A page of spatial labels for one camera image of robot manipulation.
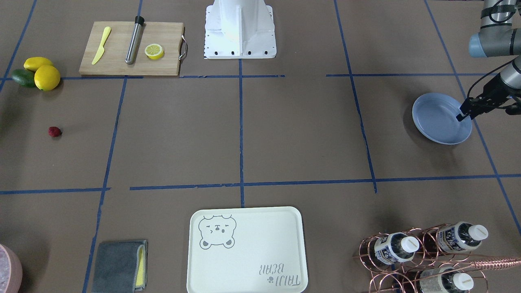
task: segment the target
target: lime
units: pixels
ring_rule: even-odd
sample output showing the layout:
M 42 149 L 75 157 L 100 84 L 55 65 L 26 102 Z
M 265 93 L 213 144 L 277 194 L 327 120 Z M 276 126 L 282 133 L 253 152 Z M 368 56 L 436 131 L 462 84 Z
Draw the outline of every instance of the lime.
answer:
M 50 91 L 60 83 L 60 72 L 52 65 L 42 65 L 34 74 L 34 83 L 42 91 Z
M 11 77 L 17 84 L 23 87 L 36 87 L 36 84 L 34 84 L 34 72 L 32 71 L 26 69 L 15 69 L 11 73 Z
M 165 55 L 163 47 L 159 44 L 150 44 L 145 48 L 145 54 L 152 60 L 157 60 Z
M 45 57 L 31 57 L 26 60 L 23 67 L 30 71 L 37 71 L 42 65 L 53 65 L 52 61 Z

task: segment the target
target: white bottle cap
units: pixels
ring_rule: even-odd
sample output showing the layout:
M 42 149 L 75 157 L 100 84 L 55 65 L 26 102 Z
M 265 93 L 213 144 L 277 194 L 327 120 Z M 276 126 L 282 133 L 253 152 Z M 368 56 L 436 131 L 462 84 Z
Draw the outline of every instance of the white bottle cap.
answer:
M 469 274 L 456 273 L 452 277 L 452 281 L 454 281 L 454 285 L 459 290 L 470 290 L 474 288 L 474 280 L 469 276 Z
M 412 236 L 403 238 L 400 244 L 402 245 L 403 250 L 407 252 L 416 252 L 420 248 L 420 242 Z
M 482 225 L 474 225 L 469 227 L 468 234 L 478 241 L 488 237 L 488 230 Z

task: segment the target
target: gray towel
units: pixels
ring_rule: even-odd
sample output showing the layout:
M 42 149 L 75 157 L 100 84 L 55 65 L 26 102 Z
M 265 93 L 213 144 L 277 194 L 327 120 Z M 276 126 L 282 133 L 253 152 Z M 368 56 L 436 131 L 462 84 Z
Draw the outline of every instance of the gray towel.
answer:
M 144 286 L 136 288 L 135 282 L 139 268 L 138 253 L 143 247 L 146 261 L 146 246 L 146 240 L 100 243 L 92 293 L 134 293 L 136 289 L 142 290 Z

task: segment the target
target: blue plate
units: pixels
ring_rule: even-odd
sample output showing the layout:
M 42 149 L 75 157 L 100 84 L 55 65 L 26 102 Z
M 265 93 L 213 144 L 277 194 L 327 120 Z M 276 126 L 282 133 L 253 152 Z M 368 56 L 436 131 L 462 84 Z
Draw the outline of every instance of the blue plate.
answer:
M 413 120 L 428 139 L 442 144 L 464 142 L 472 131 L 470 117 L 459 122 L 461 103 L 440 93 L 421 95 L 413 105 Z

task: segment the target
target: wooden cutting board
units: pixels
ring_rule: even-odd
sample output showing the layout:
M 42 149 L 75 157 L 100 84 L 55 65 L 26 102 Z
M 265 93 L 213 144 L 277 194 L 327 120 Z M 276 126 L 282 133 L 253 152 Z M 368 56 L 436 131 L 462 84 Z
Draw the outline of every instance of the wooden cutting board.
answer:
M 112 30 L 105 43 L 105 53 L 92 65 L 105 27 Z M 96 21 L 85 48 L 80 65 L 82 75 L 131 75 L 131 76 L 176 76 L 179 75 L 179 55 L 181 35 L 184 24 L 180 22 L 145 22 L 143 36 L 134 64 L 125 63 L 127 52 L 134 32 L 132 21 Z M 165 50 L 165 56 L 151 60 L 145 55 L 145 48 L 150 44 L 159 44 Z

